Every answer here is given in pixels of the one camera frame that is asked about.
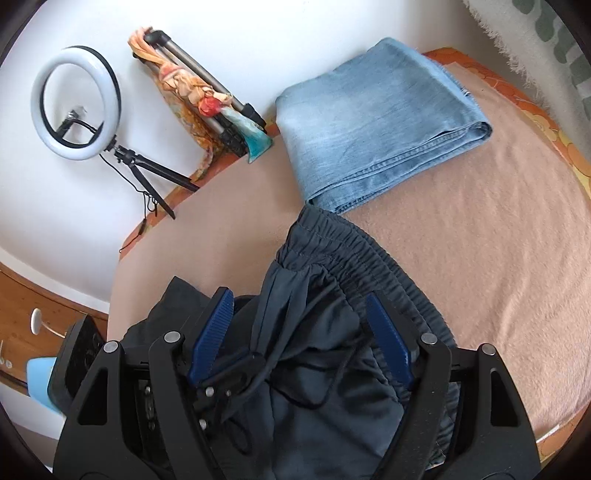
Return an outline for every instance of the ring light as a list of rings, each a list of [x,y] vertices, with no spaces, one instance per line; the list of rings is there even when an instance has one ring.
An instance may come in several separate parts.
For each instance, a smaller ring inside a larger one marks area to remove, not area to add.
[[[105,119],[86,144],[64,140],[63,134],[60,135],[51,127],[45,113],[44,93],[47,81],[56,68],[65,64],[77,65],[85,70],[95,81],[103,101]],[[35,78],[31,94],[31,114],[37,134],[54,153],[69,160],[92,158],[109,147],[119,126],[121,94],[117,78],[103,56],[92,48],[65,48],[49,60]]]

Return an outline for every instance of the ribbed blue pad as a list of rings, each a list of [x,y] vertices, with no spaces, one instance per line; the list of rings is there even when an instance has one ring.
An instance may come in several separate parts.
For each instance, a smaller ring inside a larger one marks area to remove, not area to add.
[[[410,388],[414,382],[414,375],[411,370],[411,355],[406,344],[377,296],[370,293],[365,301],[369,326],[384,353],[392,376],[405,388]]]
[[[187,379],[194,387],[209,376],[233,315],[234,294],[232,290],[226,290],[193,347],[193,361]]]

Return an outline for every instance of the light blue object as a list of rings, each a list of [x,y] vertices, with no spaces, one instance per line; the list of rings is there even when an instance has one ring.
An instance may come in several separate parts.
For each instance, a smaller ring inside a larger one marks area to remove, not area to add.
[[[228,289],[222,295],[193,346],[193,358],[187,379],[194,387],[209,376],[228,326],[234,315],[234,294]]]
[[[248,163],[254,162],[273,145],[273,140],[261,130],[257,123],[238,113],[232,107],[225,106],[222,108],[222,115],[236,126],[244,140],[246,140],[248,152],[250,153]]]
[[[27,362],[27,386],[31,398],[61,414],[47,395],[47,386],[55,363],[56,357],[54,356],[31,358]]]
[[[481,145],[492,128],[438,63],[385,38],[277,99],[302,197],[343,213]]]

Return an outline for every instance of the folded blue jeans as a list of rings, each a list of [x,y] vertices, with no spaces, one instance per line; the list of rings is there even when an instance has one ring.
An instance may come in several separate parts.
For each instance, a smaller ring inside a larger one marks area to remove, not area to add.
[[[492,128],[444,67],[385,38],[286,89],[277,125],[303,199],[343,213],[485,142]]]

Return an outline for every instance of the metal screw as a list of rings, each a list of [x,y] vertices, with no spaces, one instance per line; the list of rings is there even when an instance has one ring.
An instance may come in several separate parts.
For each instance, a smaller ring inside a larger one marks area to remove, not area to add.
[[[432,333],[423,333],[421,335],[421,340],[427,345],[435,345],[437,343],[437,337]]]
[[[168,332],[166,335],[164,335],[164,341],[166,343],[178,342],[178,340],[180,338],[181,338],[181,334],[178,332],[175,332],[174,330],[172,332]]]
[[[103,350],[107,353],[113,353],[115,350],[117,350],[118,346],[119,346],[119,344],[117,342],[115,342],[114,340],[111,340],[110,342],[106,342],[103,345]]]
[[[490,343],[485,343],[482,345],[482,353],[485,355],[494,355],[496,353],[496,348],[492,346]]]

